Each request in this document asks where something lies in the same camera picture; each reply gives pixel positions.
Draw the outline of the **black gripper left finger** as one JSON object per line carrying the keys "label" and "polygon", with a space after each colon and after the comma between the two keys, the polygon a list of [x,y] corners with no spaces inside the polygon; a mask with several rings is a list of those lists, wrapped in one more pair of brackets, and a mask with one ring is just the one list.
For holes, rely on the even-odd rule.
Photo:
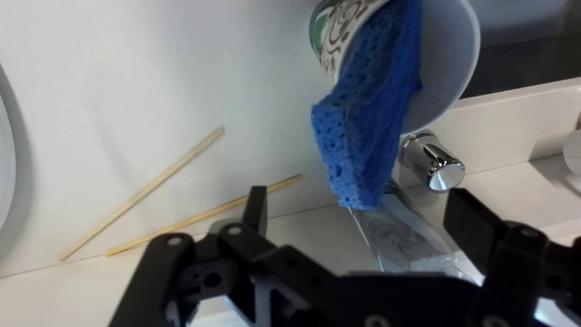
{"label": "black gripper left finger", "polygon": [[267,232],[267,187],[254,185],[248,192],[241,223],[258,234]]}

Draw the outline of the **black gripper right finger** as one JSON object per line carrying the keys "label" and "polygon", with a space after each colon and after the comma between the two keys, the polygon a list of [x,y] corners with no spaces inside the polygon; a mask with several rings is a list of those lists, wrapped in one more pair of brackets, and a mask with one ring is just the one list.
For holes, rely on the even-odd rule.
{"label": "black gripper right finger", "polygon": [[470,190],[450,190],[443,225],[488,283],[510,283],[508,265],[503,258],[508,227]]}

